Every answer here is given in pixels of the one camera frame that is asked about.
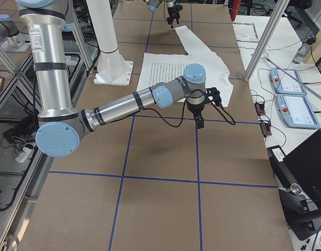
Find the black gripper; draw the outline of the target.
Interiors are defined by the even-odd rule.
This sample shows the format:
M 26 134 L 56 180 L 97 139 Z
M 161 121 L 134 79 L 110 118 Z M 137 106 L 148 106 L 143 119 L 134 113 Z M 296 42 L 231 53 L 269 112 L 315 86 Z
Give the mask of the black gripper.
M 174 23 L 179 24 L 180 11 L 182 10 L 182 6 L 168 7 L 167 10 L 169 14 L 167 21 L 169 21 L 169 26 L 171 28 L 174 28 Z
M 194 105 L 194 104 L 188 103 L 187 108 L 194 116 L 196 128 L 197 129 L 204 128 L 204 119 L 202 117 L 202 111 L 204 110 L 205 105 L 204 104 Z

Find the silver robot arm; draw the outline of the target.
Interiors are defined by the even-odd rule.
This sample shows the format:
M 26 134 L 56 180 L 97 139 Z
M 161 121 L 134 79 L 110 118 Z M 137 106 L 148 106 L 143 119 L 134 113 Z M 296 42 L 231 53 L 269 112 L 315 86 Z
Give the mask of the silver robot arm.
M 168 25 L 173 28 L 173 22 L 180 23 L 180 11 L 183 6 L 177 3 L 175 0 L 145 0 L 148 9 L 154 13 L 158 7 L 163 4 L 163 16 Z
M 117 99 L 108 105 L 76 110 L 72 106 L 62 29 L 73 11 L 70 1 L 18 1 L 18 13 L 27 26 L 41 101 L 36 145 L 51 157 L 72 154 L 80 141 L 97 128 L 123 120 L 153 105 L 172 106 L 185 99 L 197 106 L 205 101 L 206 72 L 194 63 L 170 82 Z

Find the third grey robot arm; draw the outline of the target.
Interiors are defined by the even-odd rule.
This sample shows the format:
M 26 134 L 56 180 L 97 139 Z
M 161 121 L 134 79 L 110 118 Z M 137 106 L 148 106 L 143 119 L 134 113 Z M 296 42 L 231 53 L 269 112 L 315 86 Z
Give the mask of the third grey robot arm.
M 10 15 L 0 14 L 0 42 L 5 38 L 14 37 L 20 33 Z

